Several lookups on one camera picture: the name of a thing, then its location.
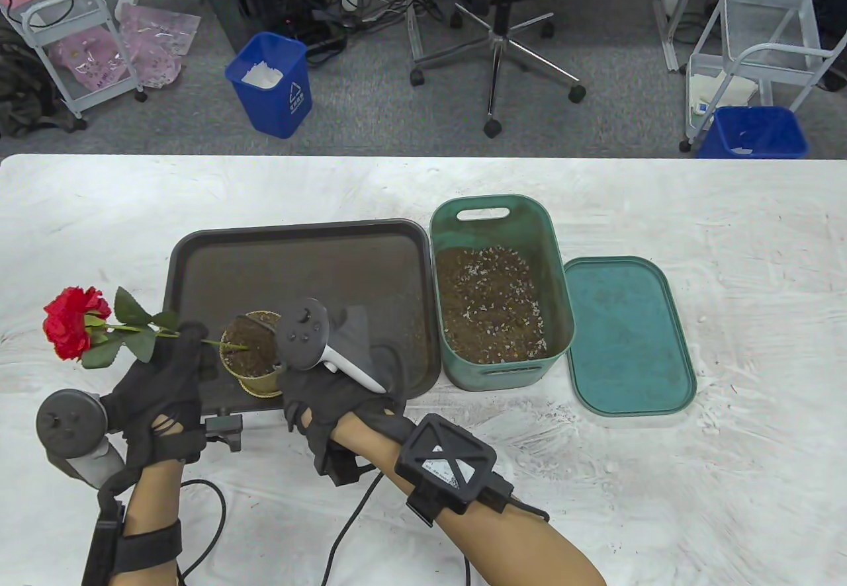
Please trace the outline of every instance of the red rose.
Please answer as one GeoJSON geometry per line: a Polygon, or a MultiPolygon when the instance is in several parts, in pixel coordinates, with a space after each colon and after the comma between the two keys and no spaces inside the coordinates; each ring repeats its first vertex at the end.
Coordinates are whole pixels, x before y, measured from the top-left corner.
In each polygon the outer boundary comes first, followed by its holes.
{"type": "Polygon", "coordinates": [[[79,359],[91,347],[91,336],[85,331],[85,314],[103,319],[112,314],[103,293],[94,286],[88,290],[69,286],[44,310],[48,314],[48,319],[44,320],[44,332],[54,344],[60,359],[79,359]]]}

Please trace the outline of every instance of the chair base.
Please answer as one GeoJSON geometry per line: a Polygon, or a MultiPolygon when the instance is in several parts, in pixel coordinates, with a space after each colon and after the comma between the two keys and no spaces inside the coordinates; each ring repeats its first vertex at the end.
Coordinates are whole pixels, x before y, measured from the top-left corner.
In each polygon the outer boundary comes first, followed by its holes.
{"type": "Polygon", "coordinates": [[[477,15],[474,15],[464,6],[457,3],[456,11],[453,13],[453,17],[451,17],[451,27],[461,27],[462,24],[457,22],[457,19],[467,18],[483,27],[484,30],[487,31],[487,36],[484,38],[474,39],[470,42],[464,42],[464,44],[445,48],[444,50],[439,50],[432,54],[424,54],[412,60],[414,61],[414,69],[412,70],[410,80],[412,82],[412,86],[420,86],[424,83],[424,75],[421,69],[439,65],[439,63],[445,60],[450,60],[451,58],[472,49],[481,47],[490,48],[492,54],[491,84],[488,95],[487,121],[484,127],[485,136],[488,136],[488,138],[495,138],[495,136],[502,132],[502,125],[500,124],[500,121],[494,118],[494,110],[497,99],[497,80],[500,76],[500,64],[504,57],[517,60],[522,69],[535,67],[547,72],[549,75],[553,75],[563,83],[567,84],[571,88],[571,91],[568,94],[568,99],[572,103],[581,102],[586,94],[585,88],[581,85],[580,80],[578,80],[577,77],[570,74],[565,69],[560,68],[560,66],[553,63],[553,61],[536,53],[536,51],[533,51],[531,48],[527,48],[515,39],[515,36],[518,33],[523,32],[524,30],[527,30],[527,28],[535,26],[541,22],[544,22],[541,36],[543,38],[550,38],[550,36],[553,36],[553,24],[549,21],[550,18],[553,17],[553,13],[545,13],[544,15],[539,15],[538,17],[533,17],[531,20],[517,24],[517,26],[509,26],[510,13],[511,5],[508,5],[508,3],[505,3],[505,5],[497,5],[495,10],[495,20],[492,26],[492,24],[489,24],[482,18],[477,17],[477,15]]]}

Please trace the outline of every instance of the dark gray tray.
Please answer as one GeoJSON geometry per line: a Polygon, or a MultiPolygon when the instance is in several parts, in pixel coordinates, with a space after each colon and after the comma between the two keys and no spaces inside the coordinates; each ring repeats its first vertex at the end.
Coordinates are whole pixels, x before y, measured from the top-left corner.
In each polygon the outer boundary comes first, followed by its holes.
{"type": "MultiPolygon", "coordinates": [[[[335,319],[345,306],[366,305],[372,342],[402,351],[409,396],[435,383],[441,351],[429,239],[411,220],[198,231],[173,250],[164,307],[220,338],[237,314],[300,296],[320,299],[335,319]]],[[[282,407],[279,397],[248,395],[220,364],[200,394],[204,415],[282,407]]]]}

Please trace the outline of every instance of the green leaf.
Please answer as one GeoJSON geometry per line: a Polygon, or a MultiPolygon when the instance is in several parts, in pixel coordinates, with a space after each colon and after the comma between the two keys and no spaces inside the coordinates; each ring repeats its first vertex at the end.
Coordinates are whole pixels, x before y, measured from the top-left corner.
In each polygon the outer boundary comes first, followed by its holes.
{"type": "Polygon", "coordinates": [[[154,315],[152,322],[159,328],[176,330],[176,327],[179,326],[179,315],[172,310],[163,310],[154,315]]]}
{"type": "Polygon", "coordinates": [[[106,323],[106,320],[102,317],[97,317],[97,315],[85,315],[86,326],[102,326],[104,323],[106,323]]]}
{"type": "Polygon", "coordinates": [[[109,334],[105,330],[94,329],[91,333],[91,344],[100,345],[109,341],[109,334]]]}
{"type": "Polygon", "coordinates": [[[124,341],[114,333],[109,335],[108,341],[95,345],[85,353],[82,353],[82,367],[86,369],[106,368],[112,365],[114,358],[124,341]]]}
{"type": "Polygon", "coordinates": [[[146,326],[153,319],[123,286],[118,286],[118,292],[114,294],[114,316],[130,326],[146,326]]]}
{"type": "Polygon", "coordinates": [[[154,355],[154,347],[156,347],[156,331],[152,328],[145,328],[139,333],[121,332],[120,333],[126,347],[132,351],[140,362],[149,362],[150,357],[154,355]]]}

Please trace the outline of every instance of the gold pot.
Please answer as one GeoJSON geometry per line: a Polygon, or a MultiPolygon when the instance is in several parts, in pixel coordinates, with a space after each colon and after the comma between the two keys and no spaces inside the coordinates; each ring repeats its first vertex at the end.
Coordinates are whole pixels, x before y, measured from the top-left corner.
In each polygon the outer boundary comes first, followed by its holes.
{"type": "MultiPolygon", "coordinates": [[[[272,311],[267,311],[267,310],[253,311],[252,313],[248,313],[247,316],[252,317],[253,315],[257,315],[257,314],[273,315],[273,317],[276,317],[276,319],[279,320],[278,314],[273,313],[272,311]]],[[[220,340],[221,340],[221,343],[228,343],[227,338],[226,338],[226,331],[224,332],[223,335],[221,335],[220,340]]],[[[273,372],[269,372],[268,374],[263,374],[261,377],[245,377],[245,376],[242,376],[241,374],[236,374],[236,372],[233,372],[232,368],[230,368],[230,366],[228,366],[227,363],[224,361],[224,347],[223,347],[223,345],[221,345],[221,347],[218,348],[218,354],[220,354],[220,362],[223,363],[224,368],[226,368],[226,371],[229,372],[230,374],[232,374],[233,377],[237,378],[238,382],[244,388],[244,392],[248,393],[249,395],[256,396],[257,398],[260,398],[260,399],[272,399],[275,396],[279,396],[279,395],[282,394],[282,392],[279,391],[279,387],[276,384],[276,377],[277,377],[278,374],[280,374],[281,372],[283,372],[285,370],[285,366],[280,366],[278,369],[275,369],[273,372]]]]}

